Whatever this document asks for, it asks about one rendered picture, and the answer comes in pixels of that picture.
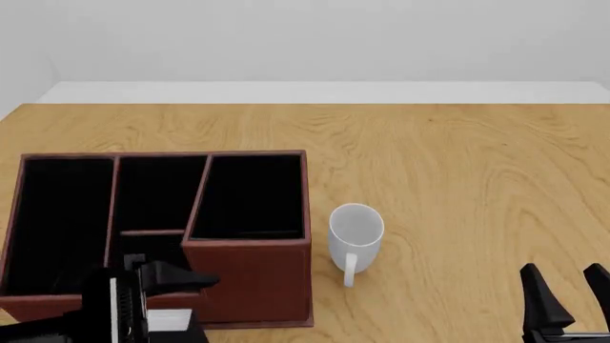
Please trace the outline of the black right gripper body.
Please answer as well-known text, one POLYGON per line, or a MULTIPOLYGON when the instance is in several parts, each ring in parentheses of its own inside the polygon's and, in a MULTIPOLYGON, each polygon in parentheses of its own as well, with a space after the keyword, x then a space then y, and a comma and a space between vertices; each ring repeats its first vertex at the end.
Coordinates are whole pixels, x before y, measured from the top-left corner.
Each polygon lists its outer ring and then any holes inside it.
POLYGON ((610 343, 610 332, 566 332, 563 328, 524 329, 523 343, 610 343))

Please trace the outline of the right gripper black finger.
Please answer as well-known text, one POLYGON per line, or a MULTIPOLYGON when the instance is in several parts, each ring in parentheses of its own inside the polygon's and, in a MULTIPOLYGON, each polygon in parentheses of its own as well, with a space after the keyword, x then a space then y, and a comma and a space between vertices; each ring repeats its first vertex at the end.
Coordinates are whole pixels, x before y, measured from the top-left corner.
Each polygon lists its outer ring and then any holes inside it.
POLYGON ((524 296, 523 334, 562 335, 575 319, 554 296, 537 266, 524 265, 519 276, 524 296))
POLYGON ((606 327, 610 332, 610 272, 601 264, 593 263, 583 271, 583 274, 600 305, 606 327))

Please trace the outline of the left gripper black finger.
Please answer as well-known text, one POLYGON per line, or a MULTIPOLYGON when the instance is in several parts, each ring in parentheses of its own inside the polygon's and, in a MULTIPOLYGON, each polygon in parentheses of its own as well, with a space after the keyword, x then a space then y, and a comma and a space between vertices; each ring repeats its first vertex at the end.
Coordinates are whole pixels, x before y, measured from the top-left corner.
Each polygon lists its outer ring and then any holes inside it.
POLYGON ((146 296, 166 293, 199 292, 201 289, 217 285, 216 275, 203 275, 186 271, 168 262, 153 261, 139 268, 143 292, 146 296))

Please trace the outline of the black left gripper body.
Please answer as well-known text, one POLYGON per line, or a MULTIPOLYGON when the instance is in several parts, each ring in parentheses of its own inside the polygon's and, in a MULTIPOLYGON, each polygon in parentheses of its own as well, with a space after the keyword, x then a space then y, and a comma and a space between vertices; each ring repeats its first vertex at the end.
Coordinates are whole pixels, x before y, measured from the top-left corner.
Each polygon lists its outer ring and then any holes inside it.
POLYGON ((145 298, 135 271, 103 268, 84 283, 86 343, 149 343, 145 298))

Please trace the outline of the black book with white pages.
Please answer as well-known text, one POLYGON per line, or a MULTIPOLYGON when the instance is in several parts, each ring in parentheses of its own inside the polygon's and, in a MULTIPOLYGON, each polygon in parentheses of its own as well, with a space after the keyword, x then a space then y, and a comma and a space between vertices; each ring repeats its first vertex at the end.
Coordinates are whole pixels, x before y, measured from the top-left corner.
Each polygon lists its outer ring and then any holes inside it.
POLYGON ((147 312, 150 343, 210 343, 191 309, 147 312))

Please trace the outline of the red-brown desk caddy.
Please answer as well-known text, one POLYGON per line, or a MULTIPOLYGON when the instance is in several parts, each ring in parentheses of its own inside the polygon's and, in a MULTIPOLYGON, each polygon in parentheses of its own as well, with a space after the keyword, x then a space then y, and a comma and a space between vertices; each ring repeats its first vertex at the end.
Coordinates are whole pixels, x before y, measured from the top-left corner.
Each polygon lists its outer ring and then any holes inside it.
POLYGON ((22 156, 0 309, 20 322, 73 311, 84 278, 130 254, 220 279, 150 296, 152 309, 192 308, 207 328, 312 325, 305 151, 22 156))

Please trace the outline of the white mug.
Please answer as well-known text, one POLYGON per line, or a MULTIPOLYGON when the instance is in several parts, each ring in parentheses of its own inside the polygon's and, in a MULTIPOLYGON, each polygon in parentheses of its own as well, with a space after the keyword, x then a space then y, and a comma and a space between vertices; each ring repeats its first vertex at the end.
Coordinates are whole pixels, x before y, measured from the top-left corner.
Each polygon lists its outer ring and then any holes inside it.
POLYGON ((376 259, 385 225, 368 205, 349 203, 335 208, 329 217, 328 248, 335 265, 343 271, 343 285, 352 288, 357 273, 376 259))

